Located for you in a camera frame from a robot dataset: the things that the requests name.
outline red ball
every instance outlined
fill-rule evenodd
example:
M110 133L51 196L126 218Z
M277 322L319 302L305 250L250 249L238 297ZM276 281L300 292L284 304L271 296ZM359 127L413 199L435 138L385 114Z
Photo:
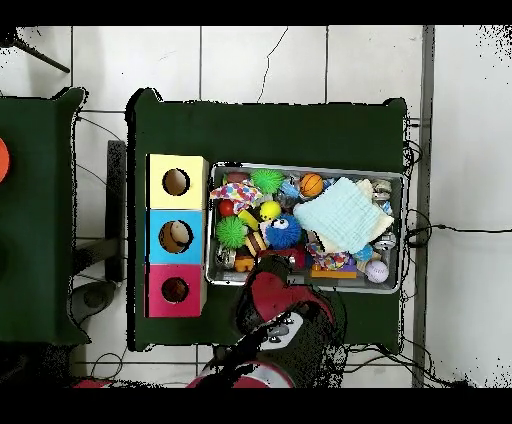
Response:
M222 199L219 202L219 213L222 216L231 216L234 215L235 212L233 212L233 202L229 199Z

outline light blue cloth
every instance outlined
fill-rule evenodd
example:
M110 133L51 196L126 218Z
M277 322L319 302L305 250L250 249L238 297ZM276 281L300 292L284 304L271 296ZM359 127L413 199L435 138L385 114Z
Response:
M295 206L293 214L305 230L316 231L344 251L356 253L371 241L384 213L355 183L341 177L316 199Z

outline blue box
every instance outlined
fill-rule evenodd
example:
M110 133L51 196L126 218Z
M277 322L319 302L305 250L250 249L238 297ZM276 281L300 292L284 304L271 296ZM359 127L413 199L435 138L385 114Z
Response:
M204 262L204 231L205 213L201 210L146 210L146 219L149 213L149 262L151 265L176 264L176 265L202 265ZM179 253L170 253L160 243L160 232L164 227L166 239L164 244L173 250L174 238L168 238L169 222L181 221L192 234L191 241L185 243L185 247ZM146 253L147 243L144 240Z

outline metal tray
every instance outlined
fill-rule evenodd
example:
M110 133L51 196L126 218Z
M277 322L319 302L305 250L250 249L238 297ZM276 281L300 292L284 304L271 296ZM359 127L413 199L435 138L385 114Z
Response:
M233 164L232 162L217 162L212 166L210 173L210 188L219 187L222 184L222 177L229 172L247 172L259 169L276 169L285 176L290 174L304 174L314 172L323 178L346 177L353 181L368 178L370 181L374 179L383 179L391 182L392 194L390 198L393 217L395 218L392 231L397 238L396 246L386 252L385 261L389 267L389 277L381 284L375 284L358 271L355 279L333 279L333 278L312 278L309 270L295 271L290 274L288 281L291 284L313 284L322 290L342 291L342 292L359 292L359 293L375 293L375 294L391 294L400 288L400 275L402 270L403 248L404 248L404 221L405 221L405 201L407 199L407 180L402 174L391 172L371 172L371 171L349 171L343 169L326 169L326 168L308 168L308 167L291 167L278 165L261 165L251 163ZM215 262L215 252L219 242L215 237L215 224L221 218L217 210L217 202L210 201L208 212L208 234L206 244L206 279L212 284L241 286L245 283L247 273L238 273L233 270L224 270L217 267Z

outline white ball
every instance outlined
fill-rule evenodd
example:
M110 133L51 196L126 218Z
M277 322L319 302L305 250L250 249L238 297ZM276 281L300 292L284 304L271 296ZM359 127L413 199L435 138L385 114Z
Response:
M366 264L364 273L372 283L383 283L389 276L389 269L384 262L372 260Z

